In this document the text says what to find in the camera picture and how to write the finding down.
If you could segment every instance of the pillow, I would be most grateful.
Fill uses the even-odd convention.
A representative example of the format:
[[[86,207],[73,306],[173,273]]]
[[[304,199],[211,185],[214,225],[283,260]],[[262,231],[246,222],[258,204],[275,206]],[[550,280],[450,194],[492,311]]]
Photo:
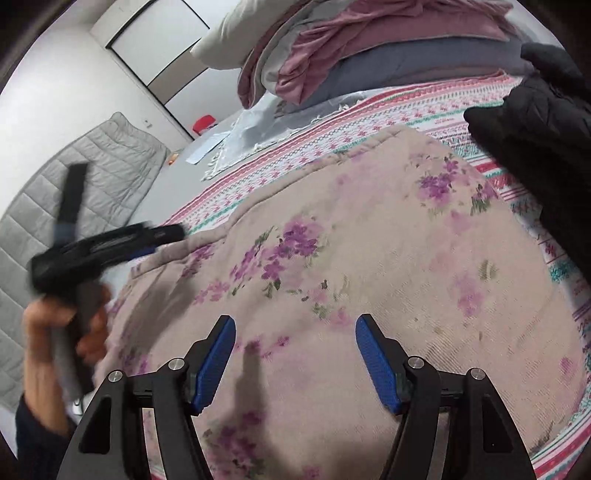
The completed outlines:
[[[195,44],[191,54],[212,69],[239,69],[265,32],[297,3],[299,0],[241,0],[222,23]]]

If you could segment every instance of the gray blanket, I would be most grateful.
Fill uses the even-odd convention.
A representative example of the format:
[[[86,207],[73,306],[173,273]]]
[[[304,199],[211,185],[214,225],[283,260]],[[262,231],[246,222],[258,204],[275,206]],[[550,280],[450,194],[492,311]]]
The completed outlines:
[[[67,166],[92,164],[79,222],[86,237],[126,225],[168,153],[116,113],[43,165],[0,219],[0,402],[10,410],[22,391],[22,312],[34,296],[27,264],[51,246]]]

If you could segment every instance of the folded clothes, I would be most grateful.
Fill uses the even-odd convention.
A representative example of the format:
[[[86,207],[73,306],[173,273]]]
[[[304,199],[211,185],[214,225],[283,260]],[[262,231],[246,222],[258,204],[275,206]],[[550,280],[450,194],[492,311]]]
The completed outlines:
[[[465,112],[474,139],[544,206],[540,221],[591,280],[591,90],[568,54],[525,44],[539,72],[497,108]]]
[[[513,35],[508,42],[450,37],[388,43],[341,60],[305,102],[288,105],[284,112],[361,90],[488,75],[499,69],[525,75],[533,68],[521,58],[521,46],[521,40]]]
[[[330,20],[307,24],[295,39],[282,38],[261,81],[270,92],[300,104],[339,60],[385,43],[451,36],[506,41],[505,32],[515,32],[505,20],[510,9],[505,2],[353,1]]]
[[[385,43],[443,37],[504,40],[515,28],[512,5],[476,0],[311,0],[272,27],[246,61],[239,80],[245,108],[266,90],[305,101],[341,59]]]

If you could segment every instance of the white door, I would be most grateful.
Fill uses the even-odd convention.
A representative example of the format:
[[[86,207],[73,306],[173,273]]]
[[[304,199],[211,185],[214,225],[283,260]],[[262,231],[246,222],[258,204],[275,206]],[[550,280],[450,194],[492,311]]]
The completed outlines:
[[[157,0],[134,19],[111,48],[148,85],[207,31],[182,0]]]

